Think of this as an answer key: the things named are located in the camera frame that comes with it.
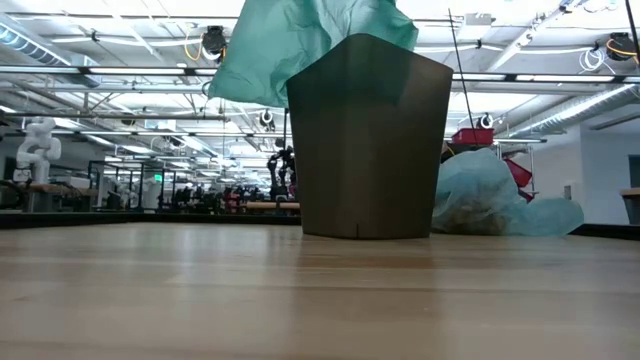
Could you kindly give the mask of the dark brown plastic trash bin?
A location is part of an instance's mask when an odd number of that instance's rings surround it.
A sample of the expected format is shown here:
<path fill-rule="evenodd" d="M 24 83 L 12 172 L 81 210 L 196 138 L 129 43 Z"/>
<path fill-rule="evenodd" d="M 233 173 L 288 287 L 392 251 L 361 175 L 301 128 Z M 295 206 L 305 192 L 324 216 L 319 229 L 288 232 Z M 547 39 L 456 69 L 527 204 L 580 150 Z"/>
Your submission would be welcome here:
<path fill-rule="evenodd" d="M 453 74 L 388 41 L 355 34 L 288 80 L 305 234 L 430 234 Z"/>

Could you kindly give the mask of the teal green trash bag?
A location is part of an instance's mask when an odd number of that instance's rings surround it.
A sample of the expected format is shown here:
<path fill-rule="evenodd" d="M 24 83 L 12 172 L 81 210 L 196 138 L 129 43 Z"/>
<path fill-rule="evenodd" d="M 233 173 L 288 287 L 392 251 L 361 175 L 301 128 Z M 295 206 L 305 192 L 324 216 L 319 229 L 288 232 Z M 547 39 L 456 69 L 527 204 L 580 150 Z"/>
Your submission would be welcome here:
<path fill-rule="evenodd" d="M 286 82 L 354 34 L 412 51 L 419 30 L 396 0 L 246 0 L 208 96 L 285 108 Z"/>

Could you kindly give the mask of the light blue trash bag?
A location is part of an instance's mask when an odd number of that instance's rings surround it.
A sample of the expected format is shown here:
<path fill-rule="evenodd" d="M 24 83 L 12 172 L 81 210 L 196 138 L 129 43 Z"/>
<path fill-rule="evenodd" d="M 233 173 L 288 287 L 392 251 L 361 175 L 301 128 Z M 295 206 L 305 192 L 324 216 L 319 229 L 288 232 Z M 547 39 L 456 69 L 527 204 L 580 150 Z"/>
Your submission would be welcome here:
<path fill-rule="evenodd" d="M 573 200 L 525 200 L 506 163 L 489 149 L 463 152 L 440 165 L 432 214 L 436 232 L 565 236 L 583 224 L 583 210 Z"/>

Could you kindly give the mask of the red storage bin rack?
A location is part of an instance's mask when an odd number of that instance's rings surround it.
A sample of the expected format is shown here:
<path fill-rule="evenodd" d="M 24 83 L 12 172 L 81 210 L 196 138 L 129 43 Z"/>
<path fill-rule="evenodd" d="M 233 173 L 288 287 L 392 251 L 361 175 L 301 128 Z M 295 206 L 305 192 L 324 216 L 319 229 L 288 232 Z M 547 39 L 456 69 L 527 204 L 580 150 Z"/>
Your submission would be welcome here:
<path fill-rule="evenodd" d="M 506 154 L 502 153 L 501 145 L 494 139 L 493 129 L 463 128 L 454 133 L 449 140 L 446 140 L 441 154 L 441 162 L 444 163 L 451 157 L 467 152 L 479 150 L 481 148 L 492 147 L 498 157 L 507 165 L 516 186 L 518 193 L 527 202 L 535 198 L 535 186 L 533 177 L 533 155 L 530 150 L 514 150 Z M 519 165 L 513 160 L 516 154 L 528 153 L 530 155 L 529 167 Z"/>

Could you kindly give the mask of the wood-top grey workbench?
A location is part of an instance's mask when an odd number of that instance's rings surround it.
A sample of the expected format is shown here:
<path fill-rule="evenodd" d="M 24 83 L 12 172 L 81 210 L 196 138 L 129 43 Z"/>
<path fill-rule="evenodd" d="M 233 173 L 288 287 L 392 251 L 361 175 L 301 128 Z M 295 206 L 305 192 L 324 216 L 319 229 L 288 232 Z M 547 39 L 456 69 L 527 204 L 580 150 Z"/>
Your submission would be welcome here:
<path fill-rule="evenodd" d="M 79 189 L 68 184 L 31 184 L 23 186 L 27 213 L 90 212 L 98 191 Z"/>

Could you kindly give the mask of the black aluminium table frame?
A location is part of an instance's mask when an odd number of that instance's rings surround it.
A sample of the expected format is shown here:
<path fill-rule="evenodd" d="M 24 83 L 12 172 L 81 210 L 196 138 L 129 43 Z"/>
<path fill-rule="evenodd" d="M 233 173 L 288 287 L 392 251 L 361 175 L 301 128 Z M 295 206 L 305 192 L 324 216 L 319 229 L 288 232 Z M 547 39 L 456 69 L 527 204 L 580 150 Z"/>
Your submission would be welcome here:
<path fill-rule="evenodd" d="M 143 222 L 299 226 L 301 218 L 263 215 L 145 214 L 136 212 L 0 213 L 0 230 Z M 640 242 L 640 225 L 584 224 L 572 231 L 571 235 Z"/>

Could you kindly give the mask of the ribbed white ventilation duct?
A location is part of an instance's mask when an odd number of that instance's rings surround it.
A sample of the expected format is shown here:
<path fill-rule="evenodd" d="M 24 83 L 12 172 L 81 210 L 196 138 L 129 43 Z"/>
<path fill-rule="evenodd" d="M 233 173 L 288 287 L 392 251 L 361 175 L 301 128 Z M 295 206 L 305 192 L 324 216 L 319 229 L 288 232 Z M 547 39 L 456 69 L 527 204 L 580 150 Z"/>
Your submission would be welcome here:
<path fill-rule="evenodd" d="M 640 103 L 640 85 L 619 86 L 592 96 L 578 97 L 539 113 L 527 121 L 506 130 L 508 138 L 520 138 L 535 134 L 550 134 L 603 113 Z"/>

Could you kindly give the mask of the grey ceiling air duct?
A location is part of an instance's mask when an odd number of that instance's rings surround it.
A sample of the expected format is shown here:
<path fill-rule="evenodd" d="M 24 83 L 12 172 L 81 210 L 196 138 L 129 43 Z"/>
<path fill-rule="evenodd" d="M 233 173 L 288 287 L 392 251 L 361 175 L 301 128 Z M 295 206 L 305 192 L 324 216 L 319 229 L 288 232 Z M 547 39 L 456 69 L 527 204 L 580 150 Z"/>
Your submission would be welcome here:
<path fill-rule="evenodd" d="M 71 66 L 71 64 L 63 57 L 2 22 L 0 22 L 0 44 L 30 57 L 43 66 Z M 70 83 L 83 85 L 87 88 L 96 88 L 100 83 L 99 81 L 82 74 L 63 75 L 63 78 Z"/>

